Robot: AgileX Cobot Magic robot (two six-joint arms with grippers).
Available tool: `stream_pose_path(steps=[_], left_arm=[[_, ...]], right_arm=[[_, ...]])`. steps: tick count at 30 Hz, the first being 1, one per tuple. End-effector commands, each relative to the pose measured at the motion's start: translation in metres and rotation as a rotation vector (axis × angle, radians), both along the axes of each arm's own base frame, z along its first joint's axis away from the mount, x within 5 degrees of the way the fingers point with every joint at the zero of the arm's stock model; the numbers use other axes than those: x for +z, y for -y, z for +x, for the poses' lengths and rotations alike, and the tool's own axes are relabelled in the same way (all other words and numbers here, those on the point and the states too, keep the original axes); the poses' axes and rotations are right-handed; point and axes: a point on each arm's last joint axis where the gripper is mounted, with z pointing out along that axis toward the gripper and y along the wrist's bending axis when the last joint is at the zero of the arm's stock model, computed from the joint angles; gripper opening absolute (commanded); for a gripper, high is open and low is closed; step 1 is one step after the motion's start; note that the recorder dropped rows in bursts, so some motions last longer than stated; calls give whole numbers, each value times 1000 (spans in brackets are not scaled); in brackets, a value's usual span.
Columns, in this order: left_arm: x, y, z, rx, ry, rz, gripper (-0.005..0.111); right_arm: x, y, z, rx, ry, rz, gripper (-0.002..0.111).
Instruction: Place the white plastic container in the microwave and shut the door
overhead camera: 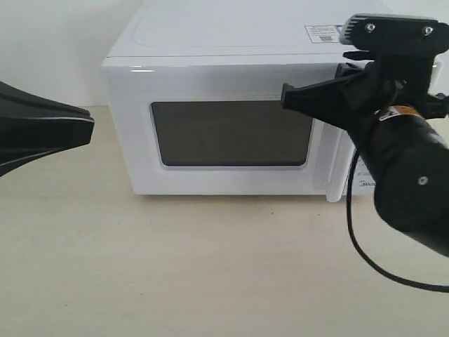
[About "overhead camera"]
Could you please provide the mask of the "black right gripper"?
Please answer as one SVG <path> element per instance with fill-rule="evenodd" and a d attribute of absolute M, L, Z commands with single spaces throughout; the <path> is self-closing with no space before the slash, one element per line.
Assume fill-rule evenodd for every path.
<path fill-rule="evenodd" d="M 368 118 L 390 105 L 414 107 L 426 119 L 448 116 L 448 96 L 430 94 L 437 55 L 348 51 L 344 58 L 365 61 L 348 64 L 350 73 L 300 88 L 284 84 L 281 105 L 326 123 Z"/>

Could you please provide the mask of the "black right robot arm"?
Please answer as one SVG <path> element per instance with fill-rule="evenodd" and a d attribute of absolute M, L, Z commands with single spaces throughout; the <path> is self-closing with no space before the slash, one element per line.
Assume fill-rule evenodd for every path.
<path fill-rule="evenodd" d="M 303 87 L 284 84 L 287 110 L 346 131 L 375 181 L 380 218 L 448 255 L 448 144 L 429 120 L 448 99 L 429 95 L 432 55 L 368 54 L 346 76 Z"/>

